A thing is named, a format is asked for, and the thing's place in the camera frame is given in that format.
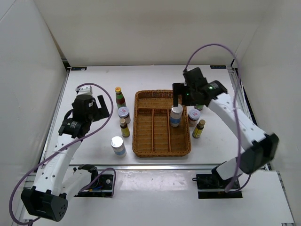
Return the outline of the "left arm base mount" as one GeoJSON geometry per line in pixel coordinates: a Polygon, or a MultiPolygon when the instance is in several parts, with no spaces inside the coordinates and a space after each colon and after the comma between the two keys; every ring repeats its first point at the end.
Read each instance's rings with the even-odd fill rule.
{"type": "Polygon", "coordinates": [[[91,182],[87,189],[80,191],[76,197],[89,198],[112,198],[114,195],[116,171],[114,168],[106,168],[98,172],[98,168],[93,165],[81,165],[79,170],[86,170],[91,173],[91,182]]]}

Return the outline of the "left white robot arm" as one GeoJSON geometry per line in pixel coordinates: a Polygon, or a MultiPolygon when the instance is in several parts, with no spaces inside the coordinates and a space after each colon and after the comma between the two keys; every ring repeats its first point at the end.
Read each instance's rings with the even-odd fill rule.
{"type": "Polygon", "coordinates": [[[93,122],[110,116],[102,95],[78,94],[72,109],[65,115],[58,131],[53,153],[41,176],[32,188],[25,188],[21,199],[29,214],[59,222],[66,214],[68,201],[82,189],[100,185],[97,169],[93,165],[79,166],[73,176],[63,181],[69,164],[90,130],[93,122]]]}

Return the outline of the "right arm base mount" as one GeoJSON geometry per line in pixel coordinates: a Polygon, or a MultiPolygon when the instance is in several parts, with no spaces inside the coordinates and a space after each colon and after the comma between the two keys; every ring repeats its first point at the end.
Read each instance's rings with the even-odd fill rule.
{"type": "Polygon", "coordinates": [[[240,199],[243,198],[239,181],[233,183],[231,190],[226,193],[225,188],[230,183],[231,178],[219,181],[213,174],[197,174],[193,179],[197,183],[199,199],[240,199]]]}

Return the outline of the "silver-top shaker bottle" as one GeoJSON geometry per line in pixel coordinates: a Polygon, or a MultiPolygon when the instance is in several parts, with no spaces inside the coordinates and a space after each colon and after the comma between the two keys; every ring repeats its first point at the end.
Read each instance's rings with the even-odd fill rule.
{"type": "Polygon", "coordinates": [[[115,136],[111,139],[111,147],[118,157],[125,157],[127,154],[126,147],[122,137],[115,136]]]}
{"type": "Polygon", "coordinates": [[[172,127],[177,127],[180,124],[181,117],[183,113],[183,106],[179,104],[178,106],[172,106],[170,112],[170,125],[172,127]]]}

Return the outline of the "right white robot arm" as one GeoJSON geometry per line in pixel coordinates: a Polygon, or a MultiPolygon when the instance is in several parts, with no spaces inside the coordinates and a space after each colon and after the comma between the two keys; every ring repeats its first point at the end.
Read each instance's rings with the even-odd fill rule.
{"type": "Polygon", "coordinates": [[[212,170],[211,182],[216,188],[229,191],[241,174],[251,175],[271,162],[276,154],[279,138],[256,126],[231,99],[228,90],[217,80],[208,82],[200,68],[184,70],[184,83],[173,83],[173,104],[205,105],[228,126],[238,139],[237,157],[212,170]]]}

